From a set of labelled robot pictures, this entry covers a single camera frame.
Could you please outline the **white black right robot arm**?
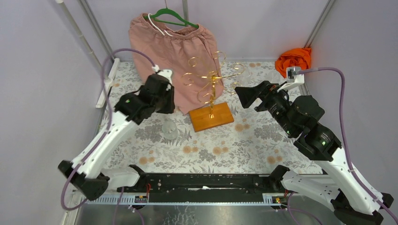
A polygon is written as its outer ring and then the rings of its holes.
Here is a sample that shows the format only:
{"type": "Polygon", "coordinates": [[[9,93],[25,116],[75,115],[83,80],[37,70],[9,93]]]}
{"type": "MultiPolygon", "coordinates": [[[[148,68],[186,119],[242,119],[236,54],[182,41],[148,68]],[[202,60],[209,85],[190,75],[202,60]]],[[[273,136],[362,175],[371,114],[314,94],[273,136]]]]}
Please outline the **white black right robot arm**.
{"type": "Polygon", "coordinates": [[[373,187],[363,187],[365,179],[354,173],[355,167],[347,159],[341,141],[319,122],[324,110],[312,96],[299,96],[290,101],[287,91],[279,90],[278,84],[268,81],[255,87],[236,87],[235,92],[243,108],[261,100],[255,110],[269,112],[288,137],[294,139],[298,151],[334,181],[330,187],[278,165],[270,174],[269,187],[273,192],[287,189],[309,197],[330,209],[346,225],[382,223],[379,211],[389,209],[393,197],[373,187]]]}

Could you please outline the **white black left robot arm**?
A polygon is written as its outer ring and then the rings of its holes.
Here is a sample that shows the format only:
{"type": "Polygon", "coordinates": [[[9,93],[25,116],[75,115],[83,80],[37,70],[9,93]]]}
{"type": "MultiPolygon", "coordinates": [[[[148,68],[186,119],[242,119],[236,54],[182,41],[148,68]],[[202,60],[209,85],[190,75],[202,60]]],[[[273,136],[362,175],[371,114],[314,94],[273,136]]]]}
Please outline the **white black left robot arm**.
{"type": "Polygon", "coordinates": [[[107,190],[129,187],[139,193],[145,188],[143,171],[136,166],[104,169],[112,152],[138,130],[153,113],[171,114],[175,109],[172,71],[150,75],[137,91],[129,92],[111,108],[109,124],[72,161],[63,160],[58,169],[87,200],[94,201],[107,190]]]}

